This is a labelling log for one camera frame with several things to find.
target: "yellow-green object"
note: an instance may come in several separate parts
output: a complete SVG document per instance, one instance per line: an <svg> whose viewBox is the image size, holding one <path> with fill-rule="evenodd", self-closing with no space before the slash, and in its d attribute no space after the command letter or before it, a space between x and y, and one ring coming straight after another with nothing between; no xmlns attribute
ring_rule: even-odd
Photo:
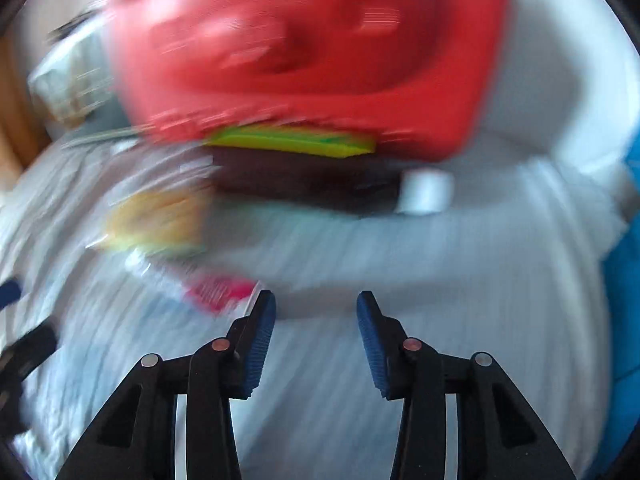
<svg viewBox="0 0 640 480"><path fill-rule="evenodd" d="M278 152L347 158L376 151L376 141L366 136L316 128L269 126L268 124L228 126L205 140L207 146L253 148Z"/></svg>

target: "red object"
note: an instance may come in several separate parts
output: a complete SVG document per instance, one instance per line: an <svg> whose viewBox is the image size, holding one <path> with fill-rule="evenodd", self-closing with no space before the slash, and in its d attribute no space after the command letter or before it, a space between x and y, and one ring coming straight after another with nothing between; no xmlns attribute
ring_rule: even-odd
<svg viewBox="0 0 640 480"><path fill-rule="evenodd" d="M507 1L111 0L110 51L156 140L302 121L435 161L470 136Z"/></svg>

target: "wrinkled fabric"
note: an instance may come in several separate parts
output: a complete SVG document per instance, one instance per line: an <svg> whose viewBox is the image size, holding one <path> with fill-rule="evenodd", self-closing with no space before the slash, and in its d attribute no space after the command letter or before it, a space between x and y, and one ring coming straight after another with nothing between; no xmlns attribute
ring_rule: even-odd
<svg viewBox="0 0 640 480"><path fill-rule="evenodd" d="M496 139L480 135L443 166L456 176L456 195L437 216L354 218L216 199L210 263L262 280L278 304L260 386L232 402L246 480L389 477L401 402L386 402L372 383L355 316L361 290L439 352L494 355L574 471L585 471L609 400L599 261L623 223L610 197L577 171ZM86 248L119 200L200 177L198 148L117 151L53 146L0 210L0 278L16 274L26 290L0 313L0 344L47 316L60 331L58 352L26 381L31 429L15 441L36 480L54 478L144 354L190 354L232 321L162 298L124 271L119 254ZM447 474L455 478L449 407ZM184 415L181 402L178 478Z"/></svg>

